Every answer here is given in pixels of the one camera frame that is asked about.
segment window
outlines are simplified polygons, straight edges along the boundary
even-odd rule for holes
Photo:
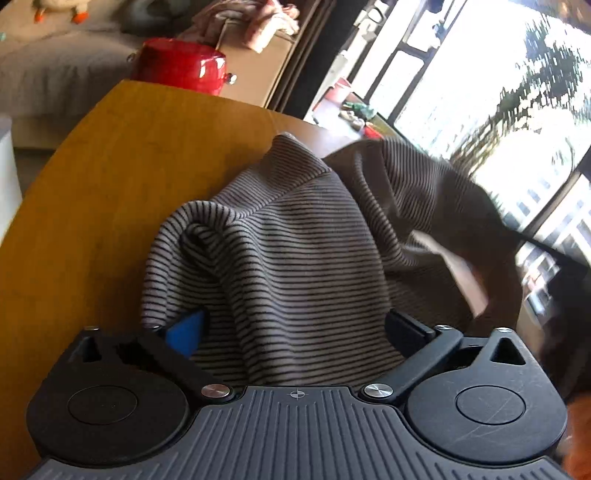
[[[579,177],[534,238],[581,263],[591,264],[591,184],[586,177]],[[525,244],[517,253],[517,265],[526,288],[546,298],[546,284],[557,271],[553,258],[538,247]]]
[[[510,228],[591,264],[591,35],[512,0],[427,3],[398,1],[354,91],[480,184]],[[517,264],[547,299],[552,257],[525,244]]]

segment toy duck feet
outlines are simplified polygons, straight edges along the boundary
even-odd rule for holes
[[[79,14],[74,15],[74,17],[72,18],[72,23],[79,25],[87,18],[88,18],[88,12],[81,12]]]
[[[45,16],[43,15],[43,10],[37,10],[35,12],[35,23],[43,22],[44,18],[45,18]]]

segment tree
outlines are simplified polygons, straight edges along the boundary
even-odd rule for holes
[[[526,26],[526,58],[517,68],[524,71],[516,89],[503,88],[496,112],[464,137],[452,153],[450,162],[462,174],[472,177],[511,131],[529,128],[534,107],[564,108],[576,119],[591,119],[589,100],[586,108],[575,110],[572,100],[583,80],[581,68],[588,62],[578,50],[556,42],[547,45],[548,17]]]

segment pink blanket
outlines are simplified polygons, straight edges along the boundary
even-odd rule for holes
[[[278,0],[214,0],[192,19],[193,26],[178,38],[215,47],[226,20],[249,22],[244,45],[258,53],[269,44],[276,31],[296,34],[300,14],[295,5],[282,6]]]

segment round black pad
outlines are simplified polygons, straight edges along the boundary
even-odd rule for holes
[[[510,465],[539,457],[560,440],[566,408],[531,362],[477,359],[428,378],[411,392],[407,419],[432,447],[459,460]]]
[[[108,425],[129,417],[138,398],[129,390],[112,385],[85,388],[68,402],[72,416],[89,425]]]
[[[503,425],[525,412],[525,403],[511,390],[485,385],[464,390],[456,397],[456,407],[467,419],[484,425]]]
[[[42,455],[111,466],[144,458],[183,427],[182,390],[123,364],[75,364],[50,375],[31,400],[27,424]]]

